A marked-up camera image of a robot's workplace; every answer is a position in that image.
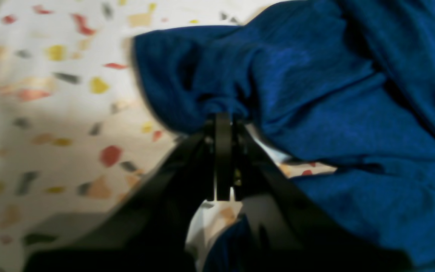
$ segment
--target blue fabric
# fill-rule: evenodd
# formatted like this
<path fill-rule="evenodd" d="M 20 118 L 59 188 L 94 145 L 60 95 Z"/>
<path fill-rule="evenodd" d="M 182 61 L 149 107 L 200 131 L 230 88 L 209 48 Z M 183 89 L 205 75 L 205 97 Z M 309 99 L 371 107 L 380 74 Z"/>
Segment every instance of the blue fabric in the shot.
<path fill-rule="evenodd" d="M 283 2 L 246 26 L 134 44 L 171 129 L 223 111 L 252 120 L 294 157 L 339 167 L 292 182 L 340 225 L 435 262 L 435 0 Z"/>

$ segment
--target blue towel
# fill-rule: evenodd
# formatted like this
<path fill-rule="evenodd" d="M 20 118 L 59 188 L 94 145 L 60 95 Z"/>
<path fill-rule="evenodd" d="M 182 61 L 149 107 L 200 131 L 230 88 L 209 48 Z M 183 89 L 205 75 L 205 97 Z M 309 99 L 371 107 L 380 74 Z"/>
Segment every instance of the blue towel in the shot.
<path fill-rule="evenodd" d="M 435 0 L 283 2 L 245 26 L 134 44 L 171 129 L 224 111 L 252 120 L 290 155 L 338 167 L 292 182 L 341 226 L 435 263 Z"/>

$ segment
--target blue cloth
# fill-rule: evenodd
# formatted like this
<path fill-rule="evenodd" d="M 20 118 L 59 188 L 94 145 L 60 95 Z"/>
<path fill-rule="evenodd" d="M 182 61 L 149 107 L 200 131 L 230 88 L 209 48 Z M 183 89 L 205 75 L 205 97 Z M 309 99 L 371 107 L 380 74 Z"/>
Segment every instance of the blue cloth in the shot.
<path fill-rule="evenodd" d="M 145 94 L 171 129 L 252 120 L 294 157 L 339 167 L 292 179 L 335 221 L 435 263 L 435 0 L 309 0 L 245 26 L 135 38 Z"/>

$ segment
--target red speck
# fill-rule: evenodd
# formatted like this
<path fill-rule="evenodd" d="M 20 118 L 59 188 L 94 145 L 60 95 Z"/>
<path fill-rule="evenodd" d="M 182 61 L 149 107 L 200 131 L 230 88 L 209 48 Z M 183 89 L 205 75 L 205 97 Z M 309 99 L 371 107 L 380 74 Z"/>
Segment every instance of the red speck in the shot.
<path fill-rule="evenodd" d="M 12 24 L 12 23 L 14 23 L 15 21 L 16 21 L 16 17 L 15 17 L 14 15 L 8 15 L 8 16 L 5 16 L 5 17 L 3 17 L 3 19 L 2 19 L 2 22 L 3 22 L 4 24 L 7 24 L 7 25 Z"/>
<path fill-rule="evenodd" d="M 313 174 L 313 173 L 312 173 L 311 170 L 305 170 L 305 171 L 303 171 L 302 176 L 310 176 L 310 175 L 312 175 L 312 174 Z"/>
<path fill-rule="evenodd" d="M 53 11 L 43 9 L 43 5 L 36 5 L 33 7 L 33 10 L 35 10 L 35 12 L 38 14 L 51 14 L 51 13 L 53 13 Z"/>
<path fill-rule="evenodd" d="M 120 159 L 122 150 L 118 146 L 109 146 L 100 152 L 100 162 L 106 167 L 111 167 Z"/>
<path fill-rule="evenodd" d="M 50 95 L 51 94 L 48 93 L 47 91 L 24 89 L 24 90 L 18 92 L 17 96 L 22 102 L 27 102 L 27 101 L 37 100 L 40 98 L 45 98 L 45 97 L 48 97 Z"/>
<path fill-rule="evenodd" d="M 152 141 L 157 142 L 162 137 L 162 131 L 157 130 L 154 131 L 154 135 L 152 136 Z"/>
<path fill-rule="evenodd" d="M 86 36 L 92 36 L 95 33 L 95 30 L 90 29 L 86 25 L 86 17 L 80 14 L 72 14 L 73 19 L 75 20 L 77 31 Z"/>
<path fill-rule="evenodd" d="M 107 63 L 104 65 L 105 67 L 113 68 L 113 69 L 126 69 L 126 65 L 118 64 L 118 63 Z"/>
<path fill-rule="evenodd" d="M 3 235 L 0 237 L 1 243 L 3 244 L 9 244 L 12 242 L 12 238 L 9 235 Z"/>

